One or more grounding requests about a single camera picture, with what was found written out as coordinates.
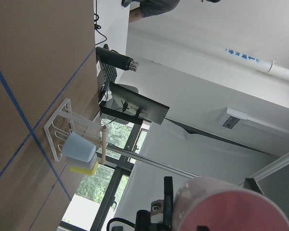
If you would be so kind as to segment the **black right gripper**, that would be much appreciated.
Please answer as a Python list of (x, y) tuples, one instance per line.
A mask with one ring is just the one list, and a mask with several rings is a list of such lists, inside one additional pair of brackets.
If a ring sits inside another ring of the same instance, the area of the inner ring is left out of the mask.
[[(153, 223), (151, 218), (154, 213), (162, 215), (162, 221)], [(164, 200), (151, 203), (151, 210), (138, 210), (136, 221), (132, 223), (124, 218), (112, 218), (107, 223), (107, 230), (113, 222), (120, 222), (134, 228), (135, 231), (170, 231), (173, 213), (173, 181), (171, 176), (164, 177)]]

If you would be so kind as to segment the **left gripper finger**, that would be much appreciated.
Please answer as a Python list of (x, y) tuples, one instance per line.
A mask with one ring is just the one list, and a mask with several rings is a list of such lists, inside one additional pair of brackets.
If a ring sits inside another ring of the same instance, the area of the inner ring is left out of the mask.
[(254, 178), (245, 178), (243, 188), (263, 195), (263, 192)]

